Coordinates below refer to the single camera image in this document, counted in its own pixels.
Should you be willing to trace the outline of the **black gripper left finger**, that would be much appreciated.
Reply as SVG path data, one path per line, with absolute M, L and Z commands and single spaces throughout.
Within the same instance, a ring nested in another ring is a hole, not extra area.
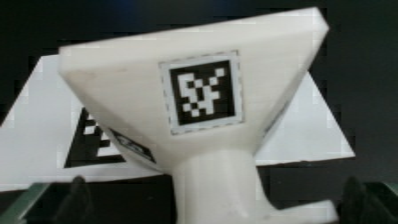
M 5 212 L 0 224 L 95 224 L 90 190 L 81 176 L 69 182 L 35 182 Z

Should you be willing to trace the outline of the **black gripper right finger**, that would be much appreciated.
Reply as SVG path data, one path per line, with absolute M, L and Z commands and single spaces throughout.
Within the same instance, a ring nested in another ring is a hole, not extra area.
M 360 182 L 355 177 L 347 178 L 339 224 L 398 224 L 398 183 Z

